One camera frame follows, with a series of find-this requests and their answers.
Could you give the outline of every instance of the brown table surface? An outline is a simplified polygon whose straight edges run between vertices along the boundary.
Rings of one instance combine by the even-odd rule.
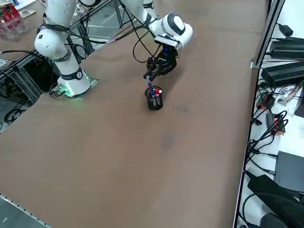
[[[42,95],[0,136],[0,192],[55,228],[232,226],[266,1],[155,6],[194,28],[176,69],[155,80],[162,110],[147,109],[133,34],[82,64],[99,78],[84,100]]]

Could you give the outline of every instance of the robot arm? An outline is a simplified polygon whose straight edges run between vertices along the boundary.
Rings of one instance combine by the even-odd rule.
[[[98,5],[101,0],[79,0],[87,7]],[[175,58],[189,42],[193,30],[189,24],[177,14],[170,13],[164,18],[158,18],[154,12],[153,0],[121,0],[122,4],[154,35],[156,43],[163,50],[156,58],[149,58],[147,68],[153,76],[166,74],[176,66]],[[76,0],[48,0],[45,22],[48,25],[70,27]],[[80,68],[74,54],[65,48],[67,33],[51,28],[42,29],[35,40],[36,50],[54,61],[60,71],[58,84],[64,85],[66,95],[73,97],[86,92],[90,81]]]

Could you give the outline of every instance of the pen holder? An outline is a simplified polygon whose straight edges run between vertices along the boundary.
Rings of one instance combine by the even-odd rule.
[[[163,107],[163,101],[162,101],[162,89],[158,86],[153,86],[153,89],[158,89],[159,91],[159,96],[155,95],[153,96],[152,94],[149,93],[149,88],[146,89],[144,92],[147,102],[148,102],[148,108],[153,111],[160,110]]]

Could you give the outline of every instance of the pen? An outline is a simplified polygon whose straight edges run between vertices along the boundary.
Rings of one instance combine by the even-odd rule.
[[[158,88],[156,88],[155,93],[156,93],[156,102],[158,105],[161,105],[160,90]]]
[[[156,100],[155,100],[155,89],[153,89],[153,93],[152,93],[152,100],[153,100],[153,106],[156,106]]]

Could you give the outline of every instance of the white shelf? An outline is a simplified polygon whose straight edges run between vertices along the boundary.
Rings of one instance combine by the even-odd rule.
[[[292,37],[304,38],[304,0],[286,0],[285,4],[282,8],[280,16],[278,18],[278,23],[282,25],[288,25],[293,31]],[[285,36],[279,30],[279,26],[276,25],[274,32],[272,34],[272,38],[285,38]],[[270,56],[265,56],[263,59],[262,68],[271,67],[276,65],[288,64],[290,62],[273,62],[270,63],[268,61],[282,61],[281,59],[272,59]],[[304,157],[304,147],[299,146],[304,144],[304,118],[298,117],[294,115],[294,111],[296,109],[296,105],[298,103],[298,98],[294,98],[287,103],[286,106],[281,103],[277,103],[272,108],[273,113],[279,113],[283,110],[288,112],[286,119],[288,119],[288,124],[286,126],[286,133],[284,135],[275,136],[275,140],[269,146],[264,147],[261,152],[278,154],[279,151],[283,151],[286,153],[294,154],[297,156]],[[263,113],[258,119],[262,121],[263,125],[256,126],[253,124],[250,139],[258,139],[265,131],[266,131],[266,113]],[[264,145],[271,141],[271,138],[265,139],[261,143],[258,144],[257,147]],[[265,155],[255,155],[254,161],[261,167],[275,171],[276,168],[276,159],[265,156]],[[246,170],[253,173],[256,176],[266,174],[271,179],[274,179],[274,176],[271,174],[267,174],[264,171],[260,170],[257,166],[255,166],[251,161],[248,162],[246,166]],[[242,213],[242,205],[244,200],[253,192],[247,187],[250,178],[245,175],[243,182],[242,195],[240,199],[240,212]],[[261,218],[267,214],[273,213],[258,197],[252,197],[246,204],[245,207],[245,215],[248,222],[259,225]],[[243,220],[238,218],[238,227],[240,225],[245,225]]]

